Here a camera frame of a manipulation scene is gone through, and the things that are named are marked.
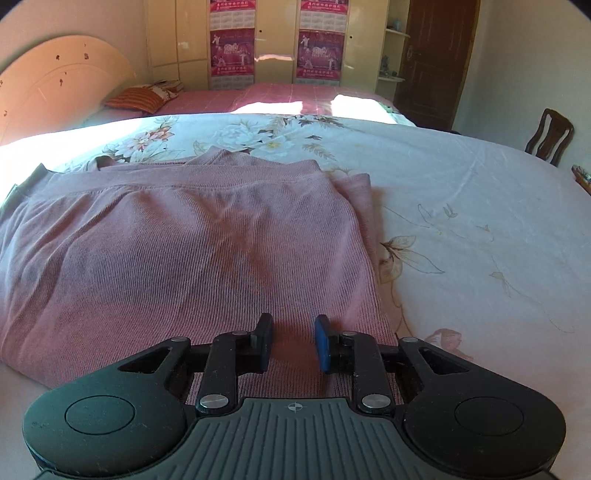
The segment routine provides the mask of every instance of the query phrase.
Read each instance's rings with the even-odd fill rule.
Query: wooden door
[[[448,131],[462,94],[479,0],[411,0],[394,105],[419,127]]]

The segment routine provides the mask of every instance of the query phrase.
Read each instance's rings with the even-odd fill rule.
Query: corner shelf
[[[396,33],[396,35],[402,35],[403,37],[410,38],[410,35],[404,32],[399,32],[398,30],[394,30],[393,28],[387,28],[386,33]]]
[[[403,82],[404,79],[403,78],[400,78],[400,77],[382,77],[382,76],[379,76],[378,77],[378,81],[400,83],[400,82]]]

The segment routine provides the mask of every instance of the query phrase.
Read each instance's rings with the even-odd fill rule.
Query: chair backrest
[[[546,119],[548,116],[550,117],[548,133],[546,133],[546,137],[540,143],[538,150],[535,152],[535,156],[547,161],[554,151],[554,147],[556,147],[556,151],[552,156],[552,160],[550,160],[550,164],[557,167],[564,149],[568,146],[571,139],[573,138],[574,126],[568,118],[563,117],[556,110],[552,110],[550,108],[544,110],[538,131],[528,142],[525,151],[529,154],[533,154],[534,147],[540,141],[542,134],[544,133],[544,127],[546,125]]]

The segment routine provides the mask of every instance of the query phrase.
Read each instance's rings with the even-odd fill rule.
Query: circular cap
[[[372,393],[371,395],[364,396],[361,402],[367,408],[374,410],[378,408],[385,408],[390,405],[390,399],[386,395],[380,395],[378,393]]]
[[[487,437],[509,435],[523,424],[521,410],[494,397],[471,398],[456,408],[456,420],[466,430]]]
[[[228,398],[217,393],[205,395],[199,401],[204,408],[222,408],[228,404]]]
[[[116,432],[134,419],[134,406],[119,397],[100,395],[78,400],[66,410],[66,422],[75,431],[88,435]]]

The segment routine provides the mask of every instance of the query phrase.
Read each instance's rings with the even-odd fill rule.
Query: wooden headboard
[[[37,45],[0,73],[0,145],[80,125],[135,76],[123,54],[98,38]]]

